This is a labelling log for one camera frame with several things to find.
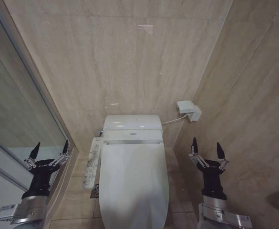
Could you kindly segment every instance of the bidet control panel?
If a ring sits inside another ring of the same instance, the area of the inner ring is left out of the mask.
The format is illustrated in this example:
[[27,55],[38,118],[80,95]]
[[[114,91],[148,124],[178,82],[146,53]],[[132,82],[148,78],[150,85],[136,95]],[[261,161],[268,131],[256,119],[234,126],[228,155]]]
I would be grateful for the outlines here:
[[90,154],[88,156],[87,167],[82,187],[91,189],[95,186],[97,168],[99,165],[100,151],[103,145],[103,137],[94,137],[91,145]]

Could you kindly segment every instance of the metal bracket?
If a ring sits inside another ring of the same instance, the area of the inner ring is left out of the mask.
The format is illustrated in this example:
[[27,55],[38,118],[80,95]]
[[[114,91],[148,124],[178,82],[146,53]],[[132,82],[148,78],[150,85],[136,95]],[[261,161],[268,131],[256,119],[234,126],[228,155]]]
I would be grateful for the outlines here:
[[200,163],[203,168],[209,168],[209,164],[198,153],[195,152],[194,146],[191,146],[191,154],[189,154],[189,157],[195,165]]

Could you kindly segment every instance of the toilet tank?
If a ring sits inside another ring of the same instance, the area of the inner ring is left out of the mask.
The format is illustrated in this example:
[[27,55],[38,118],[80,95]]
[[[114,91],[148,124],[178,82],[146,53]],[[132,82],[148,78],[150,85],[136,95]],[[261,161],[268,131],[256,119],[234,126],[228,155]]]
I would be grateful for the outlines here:
[[107,144],[163,142],[163,128],[156,114],[108,115],[103,126]]

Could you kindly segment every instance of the white outlet box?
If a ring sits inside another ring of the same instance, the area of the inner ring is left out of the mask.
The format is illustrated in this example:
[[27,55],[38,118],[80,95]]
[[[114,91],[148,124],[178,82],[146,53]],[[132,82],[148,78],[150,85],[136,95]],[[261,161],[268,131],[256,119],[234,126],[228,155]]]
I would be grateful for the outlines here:
[[188,114],[188,118],[191,122],[199,120],[202,114],[200,108],[189,100],[178,101],[177,107],[180,114]]

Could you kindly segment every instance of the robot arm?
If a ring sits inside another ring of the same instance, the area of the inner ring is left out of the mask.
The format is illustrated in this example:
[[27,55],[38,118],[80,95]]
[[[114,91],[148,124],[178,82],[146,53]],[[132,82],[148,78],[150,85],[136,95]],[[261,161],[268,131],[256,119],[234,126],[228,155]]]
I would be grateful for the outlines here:
[[21,224],[17,229],[42,229],[46,217],[49,181],[53,172],[57,171],[69,158],[69,144],[66,140],[64,149],[57,159],[35,161],[40,143],[31,151],[25,162],[33,179],[28,191],[22,195],[20,204],[12,204],[0,208],[0,221]]
[[249,216],[242,216],[229,212],[227,197],[221,186],[220,175],[225,171],[229,161],[225,159],[224,151],[217,143],[218,161],[204,160],[198,154],[196,138],[191,145],[190,159],[203,173],[204,188],[202,189],[203,203],[199,204],[198,229],[230,228],[233,225],[239,228],[252,228]]

